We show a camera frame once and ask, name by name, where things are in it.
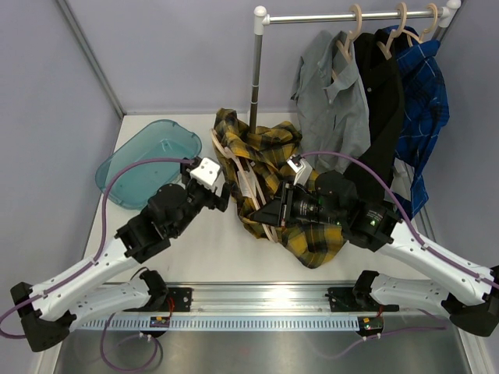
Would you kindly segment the yellow plaid shirt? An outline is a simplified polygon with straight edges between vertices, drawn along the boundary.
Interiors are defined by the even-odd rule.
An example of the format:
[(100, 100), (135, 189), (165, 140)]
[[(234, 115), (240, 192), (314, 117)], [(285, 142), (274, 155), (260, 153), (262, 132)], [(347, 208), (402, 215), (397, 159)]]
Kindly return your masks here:
[[(213, 129), (222, 135), (232, 132), (249, 140), (262, 151), (262, 155), (270, 161), (271, 165), (277, 168), (265, 178), (268, 202), (277, 195), (282, 182), (293, 179), (294, 173), (287, 164), (287, 160), (299, 151), (302, 135), (291, 122), (284, 121), (274, 127), (258, 126), (256, 132), (251, 132), (250, 127), (238, 119), (235, 110), (221, 108), (215, 115)], [(222, 162), (219, 159), (218, 162), (222, 168)], [(224, 172), (223, 175), (230, 185), (232, 195), (232, 184)], [(302, 265), (310, 269), (318, 268), (331, 261), (345, 243), (338, 225), (298, 223), (277, 229), (281, 235), (281, 241), (278, 244), (285, 247)]]

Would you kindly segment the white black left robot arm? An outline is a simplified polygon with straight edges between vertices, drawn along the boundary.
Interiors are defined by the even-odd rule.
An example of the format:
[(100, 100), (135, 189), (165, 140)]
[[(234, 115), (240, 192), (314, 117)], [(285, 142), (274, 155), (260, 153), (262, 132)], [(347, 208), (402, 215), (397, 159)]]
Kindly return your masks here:
[(226, 211), (229, 184), (221, 194), (196, 179), (186, 186), (163, 185), (141, 212), (117, 230), (96, 256), (80, 260), (62, 273), (11, 289), (27, 342), (34, 352), (54, 347), (84, 323), (127, 309), (157, 311), (168, 299), (165, 282), (152, 271), (121, 287), (96, 289), (167, 249), (203, 208)]

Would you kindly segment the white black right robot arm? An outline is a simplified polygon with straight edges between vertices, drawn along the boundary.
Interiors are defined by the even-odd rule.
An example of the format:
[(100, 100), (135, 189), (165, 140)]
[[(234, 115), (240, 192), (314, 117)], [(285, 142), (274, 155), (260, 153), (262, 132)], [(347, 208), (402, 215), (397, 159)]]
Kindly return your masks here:
[(284, 182), (280, 192), (250, 215), (273, 227), (339, 224), (351, 244), (389, 256), (426, 280), (404, 280), (364, 270), (345, 300), (369, 312), (422, 309), (447, 317), (467, 333), (489, 337), (498, 325), (498, 268), (452, 254), (418, 234), (386, 206), (358, 197), (356, 186), (336, 171), (320, 175), (315, 192)]

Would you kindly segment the grey shirt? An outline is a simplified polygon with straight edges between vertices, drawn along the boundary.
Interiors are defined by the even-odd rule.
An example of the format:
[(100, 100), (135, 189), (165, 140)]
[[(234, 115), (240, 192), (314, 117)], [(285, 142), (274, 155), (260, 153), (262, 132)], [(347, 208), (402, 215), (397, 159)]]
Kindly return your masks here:
[(355, 159), (370, 147), (369, 108), (354, 57), (340, 45), (343, 31), (322, 30), (299, 57), (291, 99), (302, 134), (303, 153), (333, 151)]

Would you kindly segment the black shirt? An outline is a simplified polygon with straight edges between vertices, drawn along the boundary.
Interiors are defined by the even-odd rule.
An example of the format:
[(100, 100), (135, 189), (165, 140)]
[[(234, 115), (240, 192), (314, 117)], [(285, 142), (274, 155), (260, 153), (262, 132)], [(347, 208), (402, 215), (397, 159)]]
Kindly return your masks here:
[(405, 98), (395, 58), (386, 58), (379, 47), (379, 44), (387, 42), (388, 34), (377, 30), (373, 34), (361, 34), (354, 47), (369, 108), (370, 130), (370, 147), (359, 160), (386, 185), (391, 185), (395, 149), (404, 120)]

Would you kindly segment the blue plaid shirt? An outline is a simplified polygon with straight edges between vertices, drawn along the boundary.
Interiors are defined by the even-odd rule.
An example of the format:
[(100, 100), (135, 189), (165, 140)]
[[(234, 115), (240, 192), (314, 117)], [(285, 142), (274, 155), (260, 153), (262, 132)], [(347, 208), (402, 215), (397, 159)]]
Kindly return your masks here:
[(402, 130), (392, 159), (413, 169), (409, 198), (396, 198), (409, 218), (429, 199), (423, 170), (450, 118), (444, 76), (436, 61), (440, 46), (439, 40), (419, 44), (408, 34), (401, 34), (391, 45), (404, 94)]

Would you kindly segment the wooden hanger of grey shirt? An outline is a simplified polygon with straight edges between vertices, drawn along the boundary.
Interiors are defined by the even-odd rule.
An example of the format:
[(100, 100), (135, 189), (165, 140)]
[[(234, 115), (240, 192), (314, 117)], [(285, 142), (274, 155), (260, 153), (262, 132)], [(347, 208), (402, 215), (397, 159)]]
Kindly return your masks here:
[(354, 30), (350, 30), (347, 33), (344, 43), (342, 43), (340, 40), (336, 41), (336, 47), (338, 49), (338, 52), (344, 58), (346, 65), (352, 62), (352, 53), (350, 52), (350, 47), (352, 43), (361, 34), (361, 29), (363, 24), (362, 9), (359, 4), (356, 3), (351, 5), (349, 11), (355, 15), (356, 28)]

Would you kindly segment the wooden hanger of black shirt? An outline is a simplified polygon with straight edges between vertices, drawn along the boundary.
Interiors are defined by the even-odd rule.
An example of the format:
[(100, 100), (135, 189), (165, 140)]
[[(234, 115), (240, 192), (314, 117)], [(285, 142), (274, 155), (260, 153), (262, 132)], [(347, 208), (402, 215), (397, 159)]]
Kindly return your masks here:
[(405, 25), (406, 25), (406, 20), (407, 20), (407, 5), (404, 2), (400, 2), (396, 5), (395, 8), (398, 11), (398, 14), (400, 15), (400, 22), (399, 25), (396, 29), (391, 30), (390, 33), (388, 34), (388, 39), (385, 43), (382, 41), (377, 42), (377, 47), (383, 54), (386, 60), (389, 60), (392, 58), (392, 53), (391, 53), (391, 45), (393, 41), (399, 37), (402, 32), (405, 30)]

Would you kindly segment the aluminium mounting rail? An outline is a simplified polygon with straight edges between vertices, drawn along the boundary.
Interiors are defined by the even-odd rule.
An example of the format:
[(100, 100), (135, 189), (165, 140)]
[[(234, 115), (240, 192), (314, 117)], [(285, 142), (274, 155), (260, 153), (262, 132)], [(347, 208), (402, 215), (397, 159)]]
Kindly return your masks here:
[[(423, 309), (444, 315), (441, 302), (448, 293), (433, 281), (412, 280), (404, 291), (401, 281), (381, 282), (384, 312)], [(321, 313), (374, 314), (378, 305), (363, 305), (352, 284), (329, 283), (170, 283), (168, 300), (175, 314), (298, 315)]]

